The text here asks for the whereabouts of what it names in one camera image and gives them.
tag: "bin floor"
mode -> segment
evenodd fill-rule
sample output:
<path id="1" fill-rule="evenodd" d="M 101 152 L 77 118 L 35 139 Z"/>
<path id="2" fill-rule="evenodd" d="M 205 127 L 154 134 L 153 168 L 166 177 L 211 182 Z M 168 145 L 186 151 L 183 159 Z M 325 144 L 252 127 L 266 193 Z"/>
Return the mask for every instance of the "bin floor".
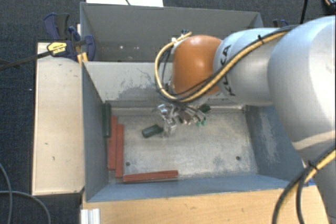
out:
<path id="1" fill-rule="evenodd" d="M 178 170 L 179 178 L 200 178 L 258 173 L 243 111 L 211 112 L 205 126 L 178 125 L 172 136 L 150 138 L 141 131 L 155 124 L 151 113 L 117 116 L 124 124 L 124 174 Z"/>

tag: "gray bin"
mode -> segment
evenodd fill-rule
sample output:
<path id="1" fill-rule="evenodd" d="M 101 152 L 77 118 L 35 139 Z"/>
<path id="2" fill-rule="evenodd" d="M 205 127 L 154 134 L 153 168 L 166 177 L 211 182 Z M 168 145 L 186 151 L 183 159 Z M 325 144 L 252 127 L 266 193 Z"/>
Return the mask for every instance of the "gray bin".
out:
<path id="1" fill-rule="evenodd" d="M 284 188 L 302 168 L 272 106 L 212 99 L 207 125 L 178 126 L 171 137 L 143 138 L 161 103 L 155 53 L 181 29 L 224 39 L 261 27 L 254 12 L 81 3 L 81 34 L 93 34 L 95 61 L 82 69 L 87 201 L 161 198 Z M 103 103 L 124 124 L 124 173 L 179 171 L 173 182 L 123 184 L 107 169 Z"/>

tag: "wooden table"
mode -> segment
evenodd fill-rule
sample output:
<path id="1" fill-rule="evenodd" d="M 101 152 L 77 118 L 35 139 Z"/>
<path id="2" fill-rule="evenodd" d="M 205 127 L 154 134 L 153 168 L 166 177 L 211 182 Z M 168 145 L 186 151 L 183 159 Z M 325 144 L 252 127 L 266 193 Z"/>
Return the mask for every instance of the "wooden table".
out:
<path id="1" fill-rule="evenodd" d="M 271 223 L 281 189 L 245 193 L 213 194 L 161 199 L 86 203 L 83 209 L 100 208 L 101 224 L 171 223 Z M 306 224 L 328 224 L 323 202 L 316 186 L 304 188 L 302 211 Z M 278 223 L 297 224 L 295 197 L 280 213 Z"/>

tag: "red wooden block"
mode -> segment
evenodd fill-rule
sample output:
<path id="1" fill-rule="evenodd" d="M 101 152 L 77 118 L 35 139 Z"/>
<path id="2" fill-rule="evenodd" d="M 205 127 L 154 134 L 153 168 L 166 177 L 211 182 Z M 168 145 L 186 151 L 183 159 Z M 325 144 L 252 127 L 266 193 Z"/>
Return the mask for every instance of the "red wooden block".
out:
<path id="1" fill-rule="evenodd" d="M 109 138 L 109 151 L 108 151 L 108 169 L 116 169 L 117 159 L 117 124 L 118 119 L 116 116 L 111 116 L 111 136 Z"/>
<path id="2" fill-rule="evenodd" d="M 168 170 L 168 171 L 160 171 L 160 172 L 152 172 L 152 173 L 124 175 L 123 182 L 124 183 L 145 182 L 145 181 L 163 180 L 163 179 L 170 179 L 170 178 L 177 178 L 177 177 L 178 177 L 177 170 Z"/>
<path id="3" fill-rule="evenodd" d="M 124 125 L 117 125 L 117 161 L 115 163 L 116 178 L 123 176 Z"/>

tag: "yellow cable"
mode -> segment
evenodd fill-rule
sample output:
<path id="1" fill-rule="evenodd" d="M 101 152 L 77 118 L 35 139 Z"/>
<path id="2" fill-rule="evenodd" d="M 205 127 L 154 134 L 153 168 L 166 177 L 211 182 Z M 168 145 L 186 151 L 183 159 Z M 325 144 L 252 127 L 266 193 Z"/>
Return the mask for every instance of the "yellow cable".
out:
<path id="1" fill-rule="evenodd" d="M 160 75 L 159 75 L 159 61 L 161 56 L 164 54 L 164 52 L 166 50 L 168 50 L 170 47 L 173 47 L 174 44 L 178 41 L 181 41 L 182 39 L 185 39 L 189 36 L 191 36 L 193 33 L 192 32 L 188 32 L 185 35 L 181 35 L 181 37 L 179 37 L 178 39 L 176 39 L 175 41 L 170 42 L 169 44 L 165 45 L 160 51 L 159 53 L 156 55 L 155 57 L 155 62 L 154 62 L 154 75 L 155 75 L 155 80 L 157 82 L 157 86 L 159 87 L 159 89 L 161 89 L 162 93 L 166 96 L 169 97 L 171 99 L 176 99 L 175 96 L 170 95 L 162 86 L 161 80 L 160 80 Z"/>
<path id="2" fill-rule="evenodd" d="M 276 33 L 272 36 L 266 37 L 264 39 L 261 39 L 260 41 L 257 41 L 255 44 L 245 48 L 244 50 L 242 50 L 240 53 L 238 53 L 234 58 L 230 59 L 230 61 L 228 62 L 228 64 L 225 66 L 225 68 L 223 68 L 221 70 L 220 73 L 218 73 L 208 84 L 206 84 L 203 88 L 201 88 L 199 91 L 195 92 L 192 96 L 187 97 L 185 99 L 180 99 L 179 102 L 188 102 L 188 101 L 192 101 L 196 98 L 198 98 L 199 96 L 201 96 L 202 94 L 204 94 L 206 91 L 208 91 L 214 84 L 218 83 L 218 81 L 227 73 L 230 71 L 230 69 L 241 60 L 242 57 L 246 56 L 248 53 L 250 53 L 251 51 L 259 48 L 260 46 L 262 46 L 263 44 L 270 42 L 278 37 L 281 37 L 283 35 L 285 35 L 287 33 L 287 31 L 285 32 L 279 32 Z M 167 44 L 166 46 L 164 46 L 158 53 L 158 55 L 156 56 L 155 59 L 155 79 L 156 82 L 159 86 L 159 88 L 162 90 L 162 93 L 165 95 L 166 98 L 171 99 L 171 100 L 177 100 L 177 97 L 170 95 L 167 91 L 165 91 L 162 87 L 162 83 L 160 81 L 160 76 L 159 76 L 159 59 L 162 56 L 162 54 L 170 47 L 172 47 L 176 42 L 171 42 L 169 44 Z"/>
<path id="3" fill-rule="evenodd" d="M 336 150 L 333 150 L 332 152 L 330 152 L 325 158 L 323 158 L 317 165 L 316 168 L 318 170 L 321 170 L 322 168 L 324 168 L 328 163 L 330 163 L 333 159 L 336 158 Z M 318 170 L 316 170 L 315 168 L 309 172 L 306 180 L 304 181 L 305 183 L 307 183 L 317 172 Z M 296 193 L 297 189 L 299 186 L 299 182 L 297 182 L 296 184 L 293 185 L 293 187 L 291 188 L 291 190 L 287 193 L 287 195 L 284 197 L 283 202 L 279 208 L 279 213 L 281 211 L 281 209 L 284 207 L 284 205 L 288 202 L 288 200 L 291 198 L 291 196 Z"/>

